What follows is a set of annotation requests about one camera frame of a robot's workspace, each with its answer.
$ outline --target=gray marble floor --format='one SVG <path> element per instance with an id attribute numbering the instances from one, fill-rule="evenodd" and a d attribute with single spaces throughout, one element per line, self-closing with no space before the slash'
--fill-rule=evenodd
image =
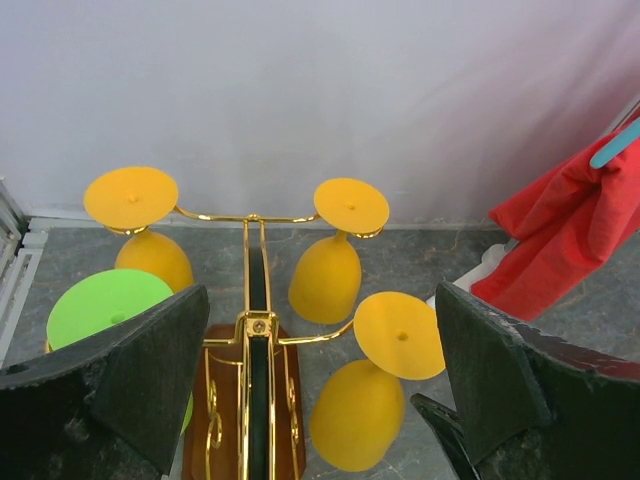
<path id="1" fill-rule="evenodd" d="M 231 323 L 242 308 L 242 234 L 236 229 L 160 229 L 187 252 L 198 282 L 207 286 L 210 323 Z M 268 248 L 272 268 L 274 309 L 293 335 L 324 333 L 297 317 L 287 302 L 288 282 L 302 252 L 328 232 L 274 229 Z M 438 282 L 455 280 L 477 265 L 492 244 L 505 241 L 497 231 L 387 231 L 377 238 L 354 240 L 363 266 L 360 297 L 382 290 L 400 290 L 422 299 Z M 111 268 L 124 239 L 100 229 L 53 229 L 29 292 L 6 364 L 42 353 L 45 323 L 56 300 L 82 278 Z M 583 282 L 537 326 L 568 340 L 640 361 L 640 236 L 635 235 L 609 264 Z M 300 349 L 305 422 L 328 378 L 341 366 L 363 358 L 352 334 L 328 344 Z M 453 406 L 446 373 L 424 382 L 404 382 L 407 409 L 403 429 L 375 468 L 347 474 L 327 465 L 306 435 L 305 480 L 389 479 L 453 480 L 439 445 L 408 403 L 414 392 Z"/>

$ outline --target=screw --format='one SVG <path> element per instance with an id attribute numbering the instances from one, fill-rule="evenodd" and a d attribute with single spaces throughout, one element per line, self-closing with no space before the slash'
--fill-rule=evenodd
<path id="1" fill-rule="evenodd" d="M 256 333 L 262 333 L 266 330 L 266 328 L 267 328 L 267 325 L 262 320 L 258 320 L 253 324 L 253 330 Z"/>

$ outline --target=red cloth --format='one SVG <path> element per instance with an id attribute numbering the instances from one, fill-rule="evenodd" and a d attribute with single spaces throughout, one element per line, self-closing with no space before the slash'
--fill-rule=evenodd
<path id="1" fill-rule="evenodd" d="M 589 166 L 616 133 L 489 213 L 521 243 L 472 286 L 474 295 L 531 321 L 604 265 L 640 227 L 640 139 L 603 168 Z"/>

